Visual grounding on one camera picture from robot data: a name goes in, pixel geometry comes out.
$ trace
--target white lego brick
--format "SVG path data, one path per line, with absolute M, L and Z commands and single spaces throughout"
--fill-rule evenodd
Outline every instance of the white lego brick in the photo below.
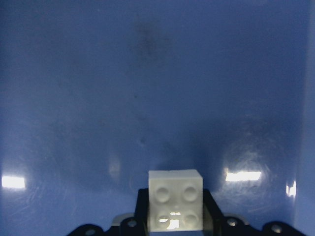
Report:
M 202 194 L 197 170 L 149 171 L 149 231 L 202 230 Z

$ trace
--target scratched surface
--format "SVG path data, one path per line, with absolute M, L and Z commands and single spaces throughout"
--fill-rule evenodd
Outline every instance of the scratched surface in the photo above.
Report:
M 107 229 L 173 169 L 259 229 L 294 224 L 310 1 L 0 4 L 0 171 L 25 181 L 0 235 Z

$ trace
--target blue background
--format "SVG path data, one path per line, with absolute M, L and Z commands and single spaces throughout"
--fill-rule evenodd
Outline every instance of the blue background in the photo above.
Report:
M 1 189 L 0 234 L 107 229 L 148 170 L 173 169 L 197 169 L 258 229 L 315 232 L 314 13 L 309 0 L 2 1 L 1 175 L 26 188 Z

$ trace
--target silver screw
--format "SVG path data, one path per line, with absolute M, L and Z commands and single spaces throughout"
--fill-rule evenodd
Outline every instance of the silver screw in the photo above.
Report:
M 279 225 L 273 225 L 271 226 L 271 230 L 275 233 L 281 234 L 282 233 L 282 228 Z
M 137 225 L 137 222 L 135 220 L 130 220 L 127 224 L 129 227 L 135 227 Z
M 229 224 L 229 226 L 233 226 L 233 227 L 237 225 L 237 221 L 233 218 L 229 218 L 227 220 L 227 223 Z
M 85 231 L 85 235 L 86 236 L 92 236 L 96 233 L 96 231 L 94 229 L 89 229 Z

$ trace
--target blue surface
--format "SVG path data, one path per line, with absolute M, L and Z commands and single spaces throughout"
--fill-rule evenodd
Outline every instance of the blue surface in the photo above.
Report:
M 2 1 L 1 175 L 25 188 L 1 189 L 0 235 L 107 229 L 134 211 L 148 170 L 172 169 L 198 169 L 224 212 L 259 229 L 281 220 L 314 232 L 311 10 Z M 261 177 L 227 182 L 227 171 Z M 294 182 L 301 198 L 286 193 Z

